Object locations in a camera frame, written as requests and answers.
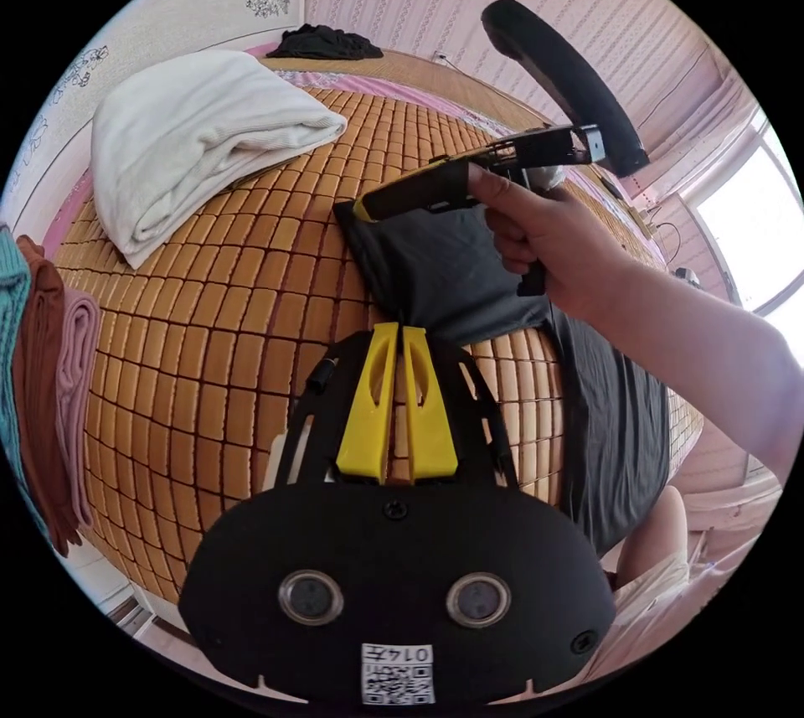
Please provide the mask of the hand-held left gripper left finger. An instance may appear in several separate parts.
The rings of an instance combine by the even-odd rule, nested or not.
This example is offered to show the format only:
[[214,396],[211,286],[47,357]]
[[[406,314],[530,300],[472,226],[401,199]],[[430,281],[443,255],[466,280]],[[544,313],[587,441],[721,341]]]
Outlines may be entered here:
[[344,478],[385,483],[399,325],[377,323],[362,352],[352,404],[336,457]]

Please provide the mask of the person's right hand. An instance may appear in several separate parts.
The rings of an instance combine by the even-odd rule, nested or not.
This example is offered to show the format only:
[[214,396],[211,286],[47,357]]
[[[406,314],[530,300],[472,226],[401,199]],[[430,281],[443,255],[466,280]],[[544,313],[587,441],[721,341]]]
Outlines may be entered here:
[[522,275],[538,261],[562,311],[588,323],[602,313],[633,259],[570,191],[539,195],[477,165],[468,169],[468,191],[484,206],[508,271]]

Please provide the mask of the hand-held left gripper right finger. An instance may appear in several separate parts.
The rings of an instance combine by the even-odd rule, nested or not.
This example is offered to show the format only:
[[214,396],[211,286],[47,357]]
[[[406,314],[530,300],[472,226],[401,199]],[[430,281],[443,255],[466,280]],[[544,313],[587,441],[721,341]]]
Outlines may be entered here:
[[406,437],[410,480],[453,478],[457,455],[426,332],[402,328]]

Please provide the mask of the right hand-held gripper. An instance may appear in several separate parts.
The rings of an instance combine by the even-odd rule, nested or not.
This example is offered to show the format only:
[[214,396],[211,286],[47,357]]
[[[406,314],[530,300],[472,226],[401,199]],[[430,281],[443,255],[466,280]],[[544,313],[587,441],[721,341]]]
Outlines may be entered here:
[[415,210],[443,214],[470,209],[478,204],[468,189],[469,170],[474,167],[532,195],[545,196],[562,181],[564,168],[595,164],[605,157],[598,126],[531,129],[434,158],[355,199],[352,212],[356,220],[374,224]]

